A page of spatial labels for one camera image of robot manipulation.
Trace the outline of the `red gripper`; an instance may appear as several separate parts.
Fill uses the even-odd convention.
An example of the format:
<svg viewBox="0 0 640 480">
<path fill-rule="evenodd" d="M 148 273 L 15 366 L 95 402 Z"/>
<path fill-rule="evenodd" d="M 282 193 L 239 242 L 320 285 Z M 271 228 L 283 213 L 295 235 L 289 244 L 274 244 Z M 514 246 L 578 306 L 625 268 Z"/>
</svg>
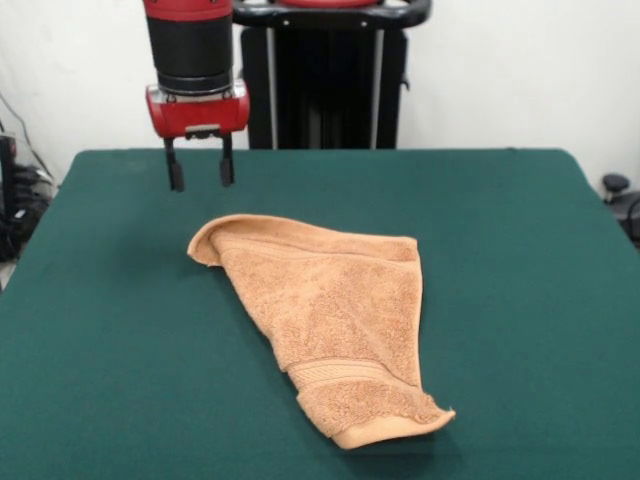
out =
<svg viewBox="0 0 640 480">
<path fill-rule="evenodd" d="M 145 97 L 154 131 L 164 141 L 172 191 L 184 191 L 182 166 L 176 157 L 173 138 L 199 135 L 223 135 L 220 179 L 224 187 L 234 184 L 231 133 L 247 127 L 250 113 L 249 92 L 243 79 L 236 79 L 225 92 L 204 96 L 180 96 L 151 85 L 146 88 Z"/>
</svg>

